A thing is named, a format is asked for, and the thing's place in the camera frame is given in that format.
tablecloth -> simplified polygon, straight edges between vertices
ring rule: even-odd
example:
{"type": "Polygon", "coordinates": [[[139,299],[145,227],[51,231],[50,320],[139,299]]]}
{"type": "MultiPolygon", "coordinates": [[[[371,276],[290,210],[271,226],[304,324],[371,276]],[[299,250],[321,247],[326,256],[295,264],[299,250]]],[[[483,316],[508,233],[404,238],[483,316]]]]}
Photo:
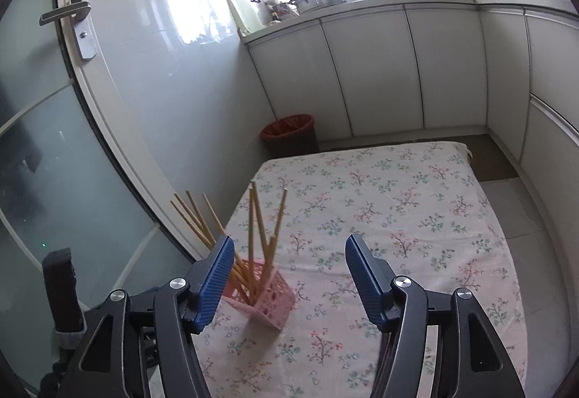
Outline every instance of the tablecloth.
{"type": "MultiPolygon", "coordinates": [[[[519,285],[466,146],[412,143],[271,160],[255,180],[268,232],[288,189],[276,264],[297,302],[280,333],[221,302],[213,322],[194,337],[213,397],[369,396],[380,333],[349,276],[344,244],[351,233],[425,289],[470,288],[524,383],[519,285]]],[[[247,229],[246,191],[227,225],[242,256],[247,229]]],[[[430,396],[434,371],[431,330],[421,397],[430,396]]]]}

white countertop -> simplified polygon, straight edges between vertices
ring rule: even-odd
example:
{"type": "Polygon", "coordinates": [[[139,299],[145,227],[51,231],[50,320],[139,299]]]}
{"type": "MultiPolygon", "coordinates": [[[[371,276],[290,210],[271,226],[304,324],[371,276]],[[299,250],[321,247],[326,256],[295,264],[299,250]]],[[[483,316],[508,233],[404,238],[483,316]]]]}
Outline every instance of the white countertop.
{"type": "Polygon", "coordinates": [[[577,11],[573,7],[570,0],[360,0],[344,4],[333,5],[325,7],[313,12],[306,12],[306,14],[294,17],[274,25],[270,25],[262,30],[253,32],[245,37],[242,37],[244,43],[251,43],[259,38],[263,38],[272,33],[280,32],[285,29],[293,28],[296,25],[304,24],[310,21],[316,21],[324,17],[336,14],[343,14],[344,12],[358,11],[361,9],[369,9],[375,7],[384,7],[388,5],[402,5],[402,4],[424,4],[424,3],[447,3],[447,4],[472,4],[472,5],[529,5],[534,7],[544,7],[554,9],[560,12],[577,15],[577,11]]]}

pink basket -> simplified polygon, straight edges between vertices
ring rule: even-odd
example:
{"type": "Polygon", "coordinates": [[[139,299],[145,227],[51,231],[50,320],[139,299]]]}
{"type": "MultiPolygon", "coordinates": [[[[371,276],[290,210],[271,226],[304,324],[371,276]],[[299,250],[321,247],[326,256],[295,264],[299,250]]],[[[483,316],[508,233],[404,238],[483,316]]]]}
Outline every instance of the pink basket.
{"type": "MultiPolygon", "coordinates": [[[[243,259],[243,262],[249,267],[247,259],[243,259]]],[[[261,279],[262,270],[263,262],[255,261],[254,274],[258,281],[261,279]]],[[[248,318],[257,320],[279,331],[284,328],[290,311],[295,304],[293,289],[287,284],[275,265],[264,286],[263,292],[257,297],[254,306],[248,305],[243,301],[241,295],[231,282],[227,282],[227,285],[225,285],[225,290],[221,298],[248,318]]]]}

blue rubber tip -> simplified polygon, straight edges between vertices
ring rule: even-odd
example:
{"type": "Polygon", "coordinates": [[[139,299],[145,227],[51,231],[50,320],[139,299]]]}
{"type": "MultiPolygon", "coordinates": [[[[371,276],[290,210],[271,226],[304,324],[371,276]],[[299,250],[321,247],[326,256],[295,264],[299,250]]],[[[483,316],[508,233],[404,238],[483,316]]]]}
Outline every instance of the blue rubber tip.
{"type": "Polygon", "coordinates": [[[195,334],[201,333],[204,327],[213,321],[221,294],[233,266],[234,253],[233,241],[227,239],[223,249],[213,261],[205,282],[199,290],[197,314],[192,321],[195,334]]]}
{"type": "Polygon", "coordinates": [[[346,264],[348,264],[354,284],[358,289],[368,320],[382,331],[387,320],[382,302],[383,292],[374,278],[364,254],[358,248],[352,236],[346,240],[346,264]]]}

trash can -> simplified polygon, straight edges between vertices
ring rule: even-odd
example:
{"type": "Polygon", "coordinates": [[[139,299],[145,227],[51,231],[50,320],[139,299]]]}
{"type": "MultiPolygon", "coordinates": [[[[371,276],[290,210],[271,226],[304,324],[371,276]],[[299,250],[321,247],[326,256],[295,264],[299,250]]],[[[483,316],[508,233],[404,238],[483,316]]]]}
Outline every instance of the trash can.
{"type": "Polygon", "coordinates": [[[274,158],[311,155],[320,152],[314,123],[311,115],[291,115],[269,124],[259,136],[274,158]]]}

